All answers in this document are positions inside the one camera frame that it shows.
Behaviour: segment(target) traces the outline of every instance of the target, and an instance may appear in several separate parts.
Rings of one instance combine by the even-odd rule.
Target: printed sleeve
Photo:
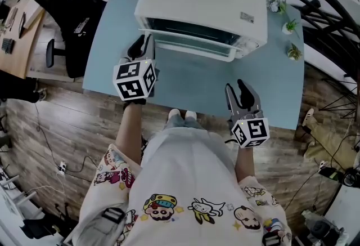
[[[275,197],[253,176],[244,178],[238,185],[264,227],[263,245],[290,246],[291,230],[285,211]]]
[[[112,236],[110,233],[116,236],[116,233],[122,230],[123,224],[114,226],[106,229],[107,234],[105,235],[104,231],[99,232],[99,227],[104,225],[102,217],[106,211],[109,211],[109,208],[126,213],[129,192],[140,170],[141,167],[126,157],[114,144],[109,146],[84,198],[80,209],[79,223],[73,231],[73,245],[105,245],[104,239],[110,239]],[[99,232],[98,235],[90,235],[95,232]],[[94,237],[96,239],[102,237],[103,240],[101,242],[94,241]]]

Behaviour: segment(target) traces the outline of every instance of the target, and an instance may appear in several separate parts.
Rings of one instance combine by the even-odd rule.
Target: white t-shirt
[[[237,183],[229,153],[219,135],[194,128],[170,128],[156,135],[141,168],[110,145],[80,221],[92,203],[99,203],[88,198],[97,195],[99,186],[106,203],[105,186],[112,187],[112,195],[116,188],[121,199],[128,190],[125,226],[115,246],[260,246],[264,240],[290,245],[284,210],[255,177]]]

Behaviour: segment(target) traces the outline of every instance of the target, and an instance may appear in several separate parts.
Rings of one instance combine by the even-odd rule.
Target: desk
[[[134,17],[137,1],[107,2],[92,43],[84,89],[117,95],[112,84],[113,67],[119,63],[121,52],[140,35]],[[300,21],[300,12],[288,8],[290,19]],[[304,59],[292,61],[286,50],[292,42],[304,52],[304,40],[300,25],[296,29],[299,36],[282,33],[286,21],[286,16],[268,12],[268,43],[230,63],[157,48],[160,75],[155,96],[148,102],[229,118],[225,85],[230,83],[237,89],[237,79],[243,79],[259,94],[271,126],[295,129],[303,93]]]
[[[38,15],[29,29],[24,29],[21,39],[19,39],[19,25],[27,0],[21,0],[17,5],[17,13],[12,25],[11,30],[7,29],[5,33],[0,36],[0,47],[4,38],[15,40],[12,54],[5,54],[0,49],[0,70],[9,74],[24,79],[28,72],[28,61],[33,51],[34,45],[39,35],[39,30],[42,27],[42,19],[44,11]]]

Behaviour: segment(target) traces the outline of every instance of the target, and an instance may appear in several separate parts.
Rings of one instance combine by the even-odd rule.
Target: wooden floor
[[[318,109],[335,100],[339,94],[321,81],[323,74],[310,66],[305,67],[303,102],[299,122],[306,111]],[[56,213],[54,204],[70,204],[70,215],[77,218],[82,200],[93,178],[96,167],[89,159],[79,171],[85,156],[90,156],[98,163],[109,143],[114,142],[123,114],[120,98],[87,92],[81,89],[81,80],[76,83],[47,81],[48,99],[36,104],[39,121],[46,138],[53,150],[53,157],[42,132],[37,131],[37,110],[34,104],[8,100],[6,111],[7,126],[13,138],[14,147],[9,153],[0,154],[3,165],[9,175],[20,175],[19,183],[24,191],[33,187],[50,185],[62,191],[56,177],[56,164],[66,161],[70,175],[59,176],[64,183],[65,194],[49,187],[37,190],[34,201],[44,209]],[[169,109],[160,106],[143,107],[143,134],[146,138],[160,131],[167,119]],[[339,119],[339,114],[317,112],[315,117],[340,135],[347,131],[350,120]],[[229,137],[227,122],[205,115],[200,116],[200,123],[208,130]],[[309,141],[302,130],[271,127],[271,139],[262,147],[255,149],[256,176],[281,203],[286,207],[298,188],[317,170],[314,161],[306,161],[302,153]],[[301,212],[311,209],[317,198],[316,208],[322,213],[333,197],[338,184],[315,174],[299,191],[286,210],[289,225],[294,232],[303,224]]]

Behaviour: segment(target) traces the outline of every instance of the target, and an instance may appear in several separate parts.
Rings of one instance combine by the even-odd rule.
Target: khaki pants
[[[322,160],[331,161],[331,157],[337,151],[343,137],[330,132],[323,125],[317,123],[314,117],[308,118],[306,126],[311,130],[311,136],[316,139],[314,146],[309,146],[304,154],[305,158],[313,158],[317,163]],[[338,169],[352,168],[354,165],[356,152],[352,149],[353,145],[345,139],[332,159],[332,166]]]

